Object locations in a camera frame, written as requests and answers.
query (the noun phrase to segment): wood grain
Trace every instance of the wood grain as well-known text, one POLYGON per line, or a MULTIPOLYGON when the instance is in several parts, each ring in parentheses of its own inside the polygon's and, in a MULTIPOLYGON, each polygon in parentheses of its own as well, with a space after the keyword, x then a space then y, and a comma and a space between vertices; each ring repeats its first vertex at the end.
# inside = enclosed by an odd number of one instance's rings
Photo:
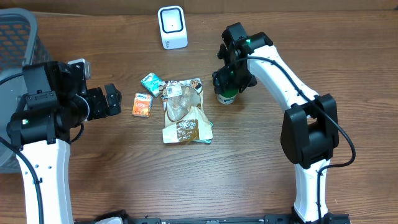
POLYGON ((164 6, 181 6, 185 13, 300 12, 393 10, 396 0, 2 0, 0 8, 83 15, 157 14, 164 6))
MULTIPOLYGON (((114 83, 123 112, 86 124, 73 144, 70 190, 74 218, 126 209, 134 217, 196 218, 289 213, 293 165, 280 147, 283 114, 259 84, 230 106, 217 102, 211 73, 225 27, 242 22, 264 31, 289 67, 320 94, 331 93, 338 119, 357 147, 352 166, 328 171, 327 203, 352 223, 398 222, 398 14, 273 12, 187 15, 189 44, 162 48, 156 16, 39 19, 53 58, 86 58, 89 88, 114 83), (204 109, 214 123, 210 145, 162 143, 164 118, 155 99, 149 119, 131 116, 134 94, 149 72, 164 80, 200 77, 204 109)), ((341 138, 332 163, 350 157, 341 138)), ((0 175, 0 223, 25 223, 20 174, 0 175)))

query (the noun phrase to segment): white label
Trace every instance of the white label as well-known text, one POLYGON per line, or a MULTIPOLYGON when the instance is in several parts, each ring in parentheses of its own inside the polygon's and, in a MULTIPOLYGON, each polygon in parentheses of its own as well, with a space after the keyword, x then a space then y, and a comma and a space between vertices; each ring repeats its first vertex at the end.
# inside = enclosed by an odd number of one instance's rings
POLYGON ((182 95, 182 89, 180 85, 167 86, 166 90, 168 98, 182 95))

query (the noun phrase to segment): snack packet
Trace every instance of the snack packet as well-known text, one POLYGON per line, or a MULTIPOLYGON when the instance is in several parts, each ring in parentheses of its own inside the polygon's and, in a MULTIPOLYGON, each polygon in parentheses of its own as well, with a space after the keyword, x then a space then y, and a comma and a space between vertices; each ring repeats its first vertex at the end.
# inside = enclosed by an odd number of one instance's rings
POLYGON ((210 143, 213 138, 213 124, 203 111, 200 79, 162 82, 159 91, 165 111, 163 142, 210 143))
POLYGON ((134 97, 134 106, 132 107, 132 115, 149 118, 152 100, 153 97, 149 94, 136 93, 136 97, 134 97))
POLYGON ((153 72, 148 74, 145 78, 141 80, 142 85, 150 91, 150 93, 157 97, 159 96, 159 84, 162 80, 153 72))

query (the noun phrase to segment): basket hole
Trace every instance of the basket hole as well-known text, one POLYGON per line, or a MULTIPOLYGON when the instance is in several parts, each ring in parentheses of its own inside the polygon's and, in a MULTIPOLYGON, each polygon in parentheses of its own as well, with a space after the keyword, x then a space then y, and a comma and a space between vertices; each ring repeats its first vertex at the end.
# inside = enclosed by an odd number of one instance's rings
POLYGON ((0 25, 0 29, 10 29, 9 25, 0 25))
POLYGON ((19 30, 18 34, 27 34, 27 31, 26 30, 19 30))
POLYGON ((15 31, 13 31, 13 30, 6 30, 6 34, 15 35, 15 31))

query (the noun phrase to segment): laundry basket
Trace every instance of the laundry basket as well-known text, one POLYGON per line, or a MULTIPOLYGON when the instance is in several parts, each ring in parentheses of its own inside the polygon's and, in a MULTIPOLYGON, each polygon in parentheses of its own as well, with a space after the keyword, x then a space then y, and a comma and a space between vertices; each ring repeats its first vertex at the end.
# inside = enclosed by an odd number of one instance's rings
MULTIPOLYGON (((51 56, 37 36, 35 16, 25 9, 0 10, 0 80, 22 72, 23 65, 48 62, 51 56)), ((10 141, 6 126, 27 93, 23 77, 0 86, 0 136, 10 141)), ((20 172, 15 154, 0 144, 0 173, 20 172)))

